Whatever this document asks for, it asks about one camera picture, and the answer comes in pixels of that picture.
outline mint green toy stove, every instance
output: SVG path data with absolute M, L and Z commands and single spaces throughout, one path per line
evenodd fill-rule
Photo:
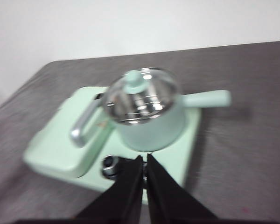
M 29 143 L 24 161 L 37 173 L 70 182 L 85 188 L 105 191 L 114 183 L 102 173 L 102 160 L 108 155 L 135 159 L 148 152 L 129 148 L 113 128 L 110 118 L 98 108 L 88 121 L 82 137 L 83 147 L 70 139 L 70 131 L 87 108 L 89 101 L 107 87 L 84 87 L 65 100 L 49 123 Z M 185 108 L 186 124 L 180 136 L 170 145 L 152 152 L 175 181 L 183 186 L 190 164 L 201 109 Z M 143 194 L 143 203 L 147 195 Z

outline small cooking pot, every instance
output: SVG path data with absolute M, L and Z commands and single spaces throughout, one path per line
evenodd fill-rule
M 130 148 L 152 152 L 172 143 L 187 122 L 184 108 L 220 107 L 231 104 L 227 90 L 181 95 L 170 72 L 158 68 L 132 70 L 115 81 L 102 97 L 91 102 L 71 130 L 83 147 L 81 130 L 98 106 L 103 107 L 122 140 Z

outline pot handle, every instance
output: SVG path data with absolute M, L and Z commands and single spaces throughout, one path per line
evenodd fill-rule
M 214 90 L 183 95 L 182 100 L 187 108 L 224 107 L 231 105 L 231 94 L 228 90 Z
M 101 93 L 95 97 L 95 99 L 88 105 L 73 128 L 70 130 L 70 138 L 76 144 L 76 146 L 80 148 L 85 145 L 85 141 L 82 138 L 82 130 L 87 124 L 87 121 L 93 116 L 96 109 L 101 105 L 101 97 Z

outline white wall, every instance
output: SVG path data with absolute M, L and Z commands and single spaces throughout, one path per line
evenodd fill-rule
M 280 40 L 280 0 L 0 0 L 0 104 L 63 59 Z

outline gray tablecloth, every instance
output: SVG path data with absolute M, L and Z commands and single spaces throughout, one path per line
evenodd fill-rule
M 36 174 L 21 156 L 76 89 L 141 67 L 174 72 L 184 93 L 232 92 L 232 107 L 203 111 L 186 190 L 221 218 L 280 221 L 280 42 L 270 42 L 45 65 L 0 108 L 0 223 L 72 217 L 99 195 Z

